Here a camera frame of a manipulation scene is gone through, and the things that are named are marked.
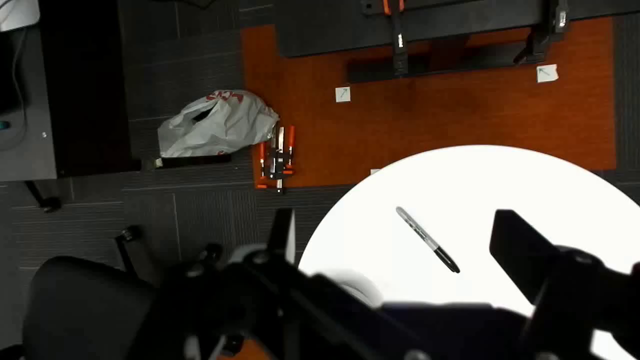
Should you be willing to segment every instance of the cable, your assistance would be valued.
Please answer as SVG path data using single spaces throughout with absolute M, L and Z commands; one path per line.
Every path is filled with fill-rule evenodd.
M 182 2 L 182 5 L 192 6 L 192 9 L 208 10 L 216 0 L 208 0 L 204 5 L 197 5 L 194 0 L 155 0 L 155 2 Z
M 15 88 L 15 94 L 17 94 L 17 102 L 20 102 L 20 110 L 22 110 L 22 126 L 17 129 L 17 132 L 9 141 L 0 142 L 0 153 L 11 150 L 17 145 L 22 145 L 22 141 L 26 138 L 26 132 L 28 132 L 26 101 L 23 101 L 23 92 L 22 92 L 20 82 L 17 82 L 17 65 L 20 65 L 20 56 L 23 52 L 26 35 L 28 35 L 28 29 L 22 30 L 22 35 L 17 38 L 17 46 L 14 50 L 14 61 L 11 61 L 11 82 L 14 82 L 14 88 Z

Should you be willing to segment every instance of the white circular surface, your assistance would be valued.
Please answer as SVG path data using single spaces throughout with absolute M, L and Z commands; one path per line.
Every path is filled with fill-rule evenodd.
M 458 262 L 451 274 L 401 223 L 403 207 Z M 570 162 L 504 147 L 458 147 L 403 159 L 351 188 L 321 221 L 300 260 L 305 274 L 359 274 L 384 303 L 532 307 L 489 257 L 498 208 L 515 210 L 549 242 L 596 254 L 627 274 L 640 260 L 640 208 Z M 629 358 L 596 333 L 594 353 Z

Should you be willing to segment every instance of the metal bracket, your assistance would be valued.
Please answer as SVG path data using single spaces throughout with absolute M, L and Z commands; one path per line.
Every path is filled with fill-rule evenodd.
M 532 29 L 523 50 L 513 58 L 513 65 L 538 65 L 546 58 L 552 43 L 560 40 L 570 24 L 570 0 L 547 0 L 546 21 Z

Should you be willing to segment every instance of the plastic bag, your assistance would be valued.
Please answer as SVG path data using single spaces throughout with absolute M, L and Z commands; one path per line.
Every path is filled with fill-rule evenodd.
M 271 136 L 278 115 L 246 91 L 217 91 L 162 123 L 162 159 L 217 156 Z

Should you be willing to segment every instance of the pen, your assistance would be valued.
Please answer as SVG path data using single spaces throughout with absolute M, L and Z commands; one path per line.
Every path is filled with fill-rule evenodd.
M 459 273 L 458 265 L 444 253 L 444 249 L 401 208 L 395 208 L 397 217 L 435 253 L 448 270 Z

